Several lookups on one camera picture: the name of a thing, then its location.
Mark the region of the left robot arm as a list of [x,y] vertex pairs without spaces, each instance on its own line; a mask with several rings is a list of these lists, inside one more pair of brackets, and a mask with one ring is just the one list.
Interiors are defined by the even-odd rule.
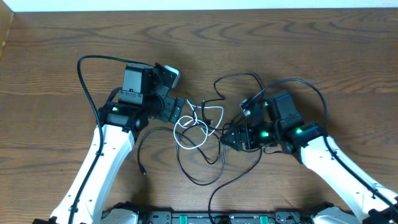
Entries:
[[118,171],[151,118],[175,123],[184,106],[171,98],[180,72],[170,66],[129,62],[123,85],[95,108],[97,126],[90,149],[66,196],[47,223],[132,223],[142,219],[129,203],[106,212],[104,206]]

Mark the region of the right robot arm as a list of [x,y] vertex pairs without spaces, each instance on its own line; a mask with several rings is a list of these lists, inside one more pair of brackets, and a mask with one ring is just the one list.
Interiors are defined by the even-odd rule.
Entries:
[[302,223],[397,223],[397,193],[365,173],[319,124],[306,123],[288,91],[266,96],[247,113],[251,122],[229,128],[222,144],[237,151],[280,145],[284,154],[318,174],[352,211],[324,203],[302,215]]

